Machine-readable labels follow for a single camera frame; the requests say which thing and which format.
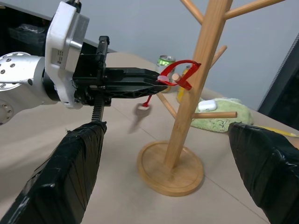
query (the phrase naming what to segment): red clip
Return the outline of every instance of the red clip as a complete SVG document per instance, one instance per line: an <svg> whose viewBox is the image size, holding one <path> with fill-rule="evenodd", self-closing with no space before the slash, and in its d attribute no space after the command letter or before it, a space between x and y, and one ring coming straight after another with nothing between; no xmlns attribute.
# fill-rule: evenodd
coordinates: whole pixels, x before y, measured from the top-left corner
<svg viewBox="0 0 299 224"><path fill-rule="evenodd" d="M193 60L181 60L181 61L177 61L174 62L170 65L168 65L162 72L161 72L161 76L167 76L177 65L179 64L183 64L183 63L191 63L192 66L191 68L186 72L186 74L183 77L178 76L178 80L175 81L176 84L167 82L167 81L162 81L160 80L160 82L166 84L166 85L170 85L170 86L175 86L175 85L180 85L182 86L184 89L186 90L190 90L192 88L192 86L190 85L190 83L187 82L187 79L193 75L197 69L201 66L201 63L197 63L196 61Z"/></svg>

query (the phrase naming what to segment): wooden peg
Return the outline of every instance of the wooden peg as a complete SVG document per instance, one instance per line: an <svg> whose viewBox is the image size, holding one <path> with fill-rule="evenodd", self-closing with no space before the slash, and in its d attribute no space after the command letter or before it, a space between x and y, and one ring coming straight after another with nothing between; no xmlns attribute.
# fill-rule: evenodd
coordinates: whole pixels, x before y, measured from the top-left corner
<svg viewBox="0 0 299 224"><path fill-rule="evenodd" d="M223 45L217 52L216 54L214 55L213 57L213 61L212 61L212 64L211 64L211 67L216 63L216 61L218 61L218 59L220 58L220 56L225 52L225 50L227 49L228 47L226 45Z"/></svg>
<svg viewBox="0 0 299 224"><path fill-rule="evenodd" d="M260 8L274 5L281 1L284 1L284 0L256 0L256 1L251 2L245 6L241 6L241 7L229 10L228 12L225 13L224 18L226 20L228 20L228 19L234 18L239 15L250 13L250 12L258 10Z"/></svg>
<svg viewBox="0 0 299 224"><path fill-rule="evenodd" d="M237 112L202 112L194 113L191 118L236 118Z"/></svg>
<svg viewBox="0 0 299 224"><path fill-rule="evenodd" d="M194 18L200 23L203 23L204 16L202 13L196 8L196 6L190 0L181 0L184 6L189 10L189 12L194 16Z"/></svg>
<svg viewBox="0 0 299 224"><path fill-rule="evenodd" d="M176 83L181 80L181 76L178 73L174 73L171 78Z"/></svg>
<svg viewBox="0 0 299 224"><path fill-rule="evenodd" d="M174 110L174 108L171 106L171 104L168 102L168 100L165 98L165 96L163 96L162 93L157 93L156 94L157 97L160 99L160 101L164 104L164 106L166 107L166 109L169 111L169 113L173 116L173 118L175 119L177 116L177 112Z"/></svg>

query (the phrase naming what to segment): silver robot arm segment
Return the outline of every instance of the silver robot arm segment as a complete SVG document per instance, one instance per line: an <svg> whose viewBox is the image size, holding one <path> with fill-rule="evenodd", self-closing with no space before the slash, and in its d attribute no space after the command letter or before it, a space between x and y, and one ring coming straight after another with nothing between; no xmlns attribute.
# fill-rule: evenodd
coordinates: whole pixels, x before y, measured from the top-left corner
<svg viewBox="0 0 299 224"><path fill-rule="evenodd" d="M0 125L20 111L57 103L45 92L44 68L44 57L24 52L0 57Z"/></svg>

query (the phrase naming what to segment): wooden tree stand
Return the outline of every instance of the wooden tree stand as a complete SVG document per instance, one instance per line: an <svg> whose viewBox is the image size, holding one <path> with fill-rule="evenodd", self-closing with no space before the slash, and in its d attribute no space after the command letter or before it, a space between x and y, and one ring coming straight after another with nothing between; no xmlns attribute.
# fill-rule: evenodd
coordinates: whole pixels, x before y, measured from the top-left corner
<svg viewBox="0 0 299 224"><path fill-rule="evenodd" d="M188 80L192 88L184 91L178 113L162 93L157 94L175 118L171 138L144 146L138 155L138 171L142 179L155 191L167 196L185 196L200 185L204 171L200 159L184 142L192 118L231 118L236 112L194 113L211 66L225 51L226 46L216 48L227 19L273 5L283 0L256 0L245 6L230 10L232 0L210 0L205 16L190 0L181 0L190 13L202 25L193 60L201 67Z"/></svg>

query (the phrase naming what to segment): round wooden base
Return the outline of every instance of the round wooden base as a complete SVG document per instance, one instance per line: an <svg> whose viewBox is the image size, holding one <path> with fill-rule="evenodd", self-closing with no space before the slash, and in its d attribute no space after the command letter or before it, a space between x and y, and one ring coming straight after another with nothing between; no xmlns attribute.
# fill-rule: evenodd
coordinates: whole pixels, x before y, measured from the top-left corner
<svg viewBox="0 0 299 224"><path fill-rule="evenodd" d="M194 192L204 175L200 159L183 147L179 162L172 170L164 164L167 141L151 142L138 155L138 171L155 191L166 196L185 196Z"/></svg>

